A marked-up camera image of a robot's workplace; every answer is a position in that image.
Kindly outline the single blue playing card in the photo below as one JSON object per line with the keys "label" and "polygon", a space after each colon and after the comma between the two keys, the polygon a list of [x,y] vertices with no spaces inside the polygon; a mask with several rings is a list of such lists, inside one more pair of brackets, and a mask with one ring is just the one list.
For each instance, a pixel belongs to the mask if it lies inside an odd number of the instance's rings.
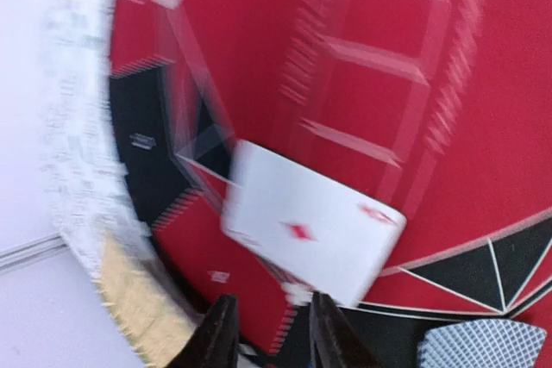
{"label": "single blue playing card", "polygon": [[417,348],[419,367],[532,367],[547,332],[506,319],[480,319],[429,330]]}

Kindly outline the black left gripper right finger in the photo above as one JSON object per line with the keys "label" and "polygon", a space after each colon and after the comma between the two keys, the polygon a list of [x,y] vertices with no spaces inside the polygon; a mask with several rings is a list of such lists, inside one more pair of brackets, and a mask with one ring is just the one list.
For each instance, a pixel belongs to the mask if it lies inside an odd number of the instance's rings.
{"label": "black left gripper right finger", "polygon": [[309,335],[311,365],[315,368],[380,366],[327,294],[315,292],[311,298]]}

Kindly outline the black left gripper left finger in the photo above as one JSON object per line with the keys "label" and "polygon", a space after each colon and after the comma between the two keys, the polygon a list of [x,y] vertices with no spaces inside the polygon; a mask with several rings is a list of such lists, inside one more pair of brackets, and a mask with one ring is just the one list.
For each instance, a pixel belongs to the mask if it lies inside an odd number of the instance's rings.
{"label": "black left gripper left finger", "polygon": [[236,368],[240,342],[238,300],[220,295],[167,368]]}

